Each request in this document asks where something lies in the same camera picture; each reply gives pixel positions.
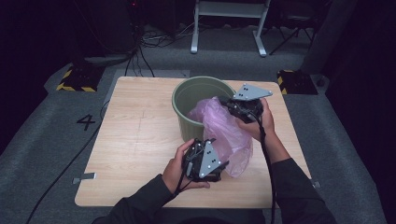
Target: number 4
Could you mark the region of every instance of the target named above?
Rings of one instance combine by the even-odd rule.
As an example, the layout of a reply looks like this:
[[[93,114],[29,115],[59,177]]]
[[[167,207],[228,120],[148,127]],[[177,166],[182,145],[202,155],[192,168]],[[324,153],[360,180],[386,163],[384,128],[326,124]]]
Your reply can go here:
[[[77,123],[85,124],[84,131],[87,131],[88,130],[88,126],[90,126],[90,124],[92,124],[92,123],[95,123],[95,121],[91,121],[91,119],[92,119],[92,115],[89,114],[89,115],[85,116],[84,118],[79,119],[77,121]]]

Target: hand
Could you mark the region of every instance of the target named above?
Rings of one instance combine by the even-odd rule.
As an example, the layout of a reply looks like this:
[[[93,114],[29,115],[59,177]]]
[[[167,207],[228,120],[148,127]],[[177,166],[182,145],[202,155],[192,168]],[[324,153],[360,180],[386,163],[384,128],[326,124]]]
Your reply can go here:
[[[192,145],[194,139],[191,139],[188,142],[185,142],[183,145],[177,148],[176,155],[173,159],[171,159],[168,165],[165,167],[163,171],[163,182],[165,183],[166,187],[168,187],[171,193],[175,193],[178,181],[182,174],[181,163],[183,160],[184,152]],[[188,185],[186,189],[201,189],[206,188],[209,189],[210,185],[208,182],[191,182],[187,177],[183,176],[183,182],[181,183],[180,188],[182,189],[184,186]]]
[[[267,100],[265,98],[261,98],[260,100],[263,107],[262,127],[264,128],[266,133],[275,133],[274,117],[268,106]],[[241,119],[236,119],[236,123],[238,124],[239,128],[247,131],[253,138],[260,142],[260,129],[257,122],[246,124]]]

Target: black jacket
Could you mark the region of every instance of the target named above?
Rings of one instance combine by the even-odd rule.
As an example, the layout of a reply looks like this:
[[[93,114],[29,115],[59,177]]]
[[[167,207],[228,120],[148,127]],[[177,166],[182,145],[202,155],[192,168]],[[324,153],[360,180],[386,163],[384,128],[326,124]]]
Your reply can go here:
[[[272,167],[276,202],[283,223],[336,223],[311,181],[293,159],[275,162]],[[171,196],[161,175],[157,175],[137,193],[121,199],[106,217],[97,218],[93,224],[150,223]]]

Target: cable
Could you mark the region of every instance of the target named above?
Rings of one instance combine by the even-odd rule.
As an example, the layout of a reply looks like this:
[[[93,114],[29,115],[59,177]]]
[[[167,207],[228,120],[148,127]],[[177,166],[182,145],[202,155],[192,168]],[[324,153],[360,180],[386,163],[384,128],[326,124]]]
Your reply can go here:
[[[147,31],[146,34],[149,34],[149,36],[146,37],[146,38],[144,38],[145,35],[143,35],[142,40],[141,40],[142,45],[143,45],[143,47],[145,47],[145,48],[157,48],[157,47],[158,47],[158,48],[164,48],[164,47],[167,47],[167,46],[169,46],[169,45],[175,43],[176,41],[178,41],[178,40],[180,40],[180,39],[186,37],[187,35],[192,35],[193,33],[189,33],[189,34],[186,34],[186,35],[183,35],[183,33],[184,33],[186,30],[188,30],[188,29],[189,29],[191,26],[193,26],[193,25],[194,25],[194,22],[192,22],[190,25],[186,26],[183,30],[181,30],[180,32],[178,32],[177,35],[175,35],[175,36],[181,36],[180,38],[171,38],[171,39],[169,39],[169,38],[170,38],[169,35],[156,35],[156,34],[157,34],[156,31]],[[147,42],[148,40],[154,40],[154,39],[157,39],[157,40],[158,40],[158,43],[156,43],[156,44],[151,44],[151,43],[148,43],[148,42]],[[161,45],[161,43],[163,43],[164,41],[167,41],[167,40],[169,40],[169,41],[171,41],[171,42],[170,42],[170,43],[167,43],[167,44],[164,44],[164,45]]]
[[[143,74],[142,74],[142,68],[140,67],[140,65],[139,65],[139,56],[136,54],[136,65],[137,65],[137,67],[139,68],[139,74],[140,74],[140,76],[142,77],[143,76]]]
[[[134,75],[137,77],[137,73],[136,73],[136,71],[134,70],[134,58],[132,58],[132,70],[134,71]]]
[[[270,181],[271,181],[271,191],[272,191],[272,206],[271,206],[271,224],[275,223],[275,209],[276,209],[276,189],[275,189],[275,183],[274,183],[274,178],[273,178],[273,172],[272,172],[272,166],[271,166],[271,161],[270,157],[268,155],[267,148],[265,147],[265,130],[262,127],[262,117],[257,118],[257,116],[250,112],[249,113],[257,122],[259,123],[260,127],[260,143],[262,145],[262,153],[264,154],[265,161],[267,162],[268,166],[268,174],[270,176]]]
[[[151,67],[149,66],[148,62],[147,62],[146,59],[145,59],[145,56],[143,55],[143,50],[142,50],[142,48],[140,47],[140,45],[139,45],[139,49],[140,49],[140,54],[142,55],[143,61],[145,61],[145,63],[146,63],[146,65],[148,66],[149,71],[151,72],[152,76],[155,77],[155,76],[154,76],[154,73],[152,72]]]
[[[33,208],[32,212],[30,213],[30,216],[28,217],[26,224],[28,224],[30,222],[30,220],[32,219],[33,215],[35,214],[35,210],[37,209],[37,207],[40,205],[41,201],[43,201],[43,199],[46,197],[46,195],[50,192],[50,190],[52,189],[52,187],[56,184],[56,182],[58,182],[58,180],[64,175],[64,173],[67,171],[67,169],[70,167],[70,165],[76,160],[76,158],[82,153],[82,151],[84,151],[85,147],[87,147],[87,145],[91,142],[91,140],[95,137],[95,135],[98,133],[100,127],[102,125],[102,122],[99,124],[99,126],[96,128],[96,130],[93,132],[93,134],[91,135],[90,139],[88,139],[87,143],[85,143],[85,145],[81,148],[81,150],[76,154],[76,156],[66,165],[66,167],[64,167],[64,169],[61,171],[61,173],[58,175],[58,177],[56,177],[56,179],[49,185],[49,187],[46,189],[46,191],[44,192],[43,195],[41,195],[40,199],[37,201],[37,203],[35,204],[35,207]]]
[[[128,63],[126,64],[126,67],[125,67],[125,74],[124,74],[125,77],[126,77],[126,73],[128,72],[129,63],[131,62],[131,60],[132,60],[133,57],[134,57],[134,56],[132,56],[132,57],[129,59]]]
[[[184,186],[183,188],[181,188],[180,191],[183,191],[191,182],[192,182],[192,180],[190,180],[189,183],[186,184],[186,186]]]

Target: plastic bag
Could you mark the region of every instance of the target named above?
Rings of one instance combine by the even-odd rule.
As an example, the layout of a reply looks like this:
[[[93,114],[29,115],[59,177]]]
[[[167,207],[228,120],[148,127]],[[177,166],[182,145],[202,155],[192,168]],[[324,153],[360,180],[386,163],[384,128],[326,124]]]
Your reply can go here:
[[[214,97],[198,102],[187,117],[204,124],[204,140],[216,138],[213,148],[219,154],[219,160],[230,162],[225,168],[227,174],[240,176],[253,155],[252,137],[238,127],[228,109]]]

